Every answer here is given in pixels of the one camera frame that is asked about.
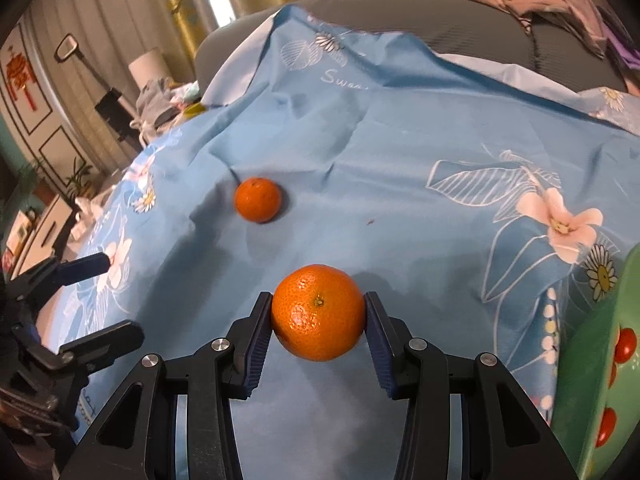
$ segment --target green bowl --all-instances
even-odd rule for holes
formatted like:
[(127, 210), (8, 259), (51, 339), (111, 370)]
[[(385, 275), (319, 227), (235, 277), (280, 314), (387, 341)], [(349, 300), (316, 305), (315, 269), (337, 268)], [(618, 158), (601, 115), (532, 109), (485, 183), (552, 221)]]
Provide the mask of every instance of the green bowl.
[[(600, 478), (616, 459), (640, 420), (640, 352), (616, 364), (609, 387), (620, 328), (640, 335), (640, 245), (626, 259), (620, 280), (580, 326), (558, 368), (551, 428), (580, 480)], [(616, 413), (609, 439), (595, 447), (605, 408)]]

